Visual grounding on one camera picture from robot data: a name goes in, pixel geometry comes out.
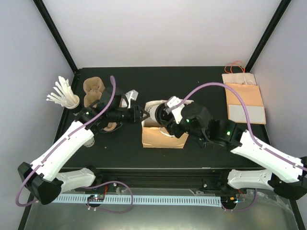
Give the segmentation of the small brown cup carrier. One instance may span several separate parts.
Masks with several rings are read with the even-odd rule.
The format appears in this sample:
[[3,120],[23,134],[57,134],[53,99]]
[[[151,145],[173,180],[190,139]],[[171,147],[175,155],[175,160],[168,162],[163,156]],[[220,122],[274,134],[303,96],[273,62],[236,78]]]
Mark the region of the small brown cup carrier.
[[117,123],[108,123],[105,128],[102,129],[102,132],[111,132],[117,128]]

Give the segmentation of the brown cup carrier stack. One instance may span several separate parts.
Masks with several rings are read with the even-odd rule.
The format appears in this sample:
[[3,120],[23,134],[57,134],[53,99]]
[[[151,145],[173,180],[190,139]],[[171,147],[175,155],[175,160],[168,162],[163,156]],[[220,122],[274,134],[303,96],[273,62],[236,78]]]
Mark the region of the brown cup carrier stack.
[[89,107],[94,101],[99,100],[102,96],[105,86],[101,78],[92,77],[83,82],[83,90],[85,92],[84,107]]

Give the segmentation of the stack of paper cups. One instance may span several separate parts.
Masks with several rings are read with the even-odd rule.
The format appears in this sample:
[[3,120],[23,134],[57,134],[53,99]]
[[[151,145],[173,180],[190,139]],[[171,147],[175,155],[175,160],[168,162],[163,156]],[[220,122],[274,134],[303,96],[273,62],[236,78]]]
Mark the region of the stack of paper cups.
[[94,143],[95,143],[95,139],[94,139],[94,137],[92,137],[91,139],[87,140],[83,145],[85,147],[89,148],[89,147],[93,146]]

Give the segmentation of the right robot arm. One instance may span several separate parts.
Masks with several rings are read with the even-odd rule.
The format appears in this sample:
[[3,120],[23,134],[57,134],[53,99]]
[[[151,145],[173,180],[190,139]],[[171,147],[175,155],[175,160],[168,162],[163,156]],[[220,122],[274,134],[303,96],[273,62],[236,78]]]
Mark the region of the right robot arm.
[[231,120],[215,120],[207,108],[195,102],[182,104],[171,110],[165,103],[155,112],[156,121],[167,132],[180,138],[187,133],[198,139],[200,145],[219,145],[233,154],[245,157],[262,170],[239,171],[232,169],[228,176],[219,179],[223,193],[233,189],[254,188],[274,191],[277,195],[298,200],[307,193],[306,158],[289,156],[272,146],[252,138]]

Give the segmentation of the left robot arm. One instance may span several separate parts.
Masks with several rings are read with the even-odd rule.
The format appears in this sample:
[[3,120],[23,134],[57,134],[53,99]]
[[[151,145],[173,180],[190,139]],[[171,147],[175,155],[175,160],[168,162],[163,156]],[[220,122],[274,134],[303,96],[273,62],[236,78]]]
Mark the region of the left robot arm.
[[138,105],[131,105],[138,97],[136,90],[124,93],[107,87],[99,99],[84,107],[68,130],[42,156],[32,163],[23,162],[18,167],[22,187],[41,204],[47,205],[61,193],[79,187],[98,191],[103,179],[94,169],[82,168],[72,172],[60,172],[74,153],[85,145],[94,144],[94,136],[108,124],[138,124],[149,117],[149,113]]

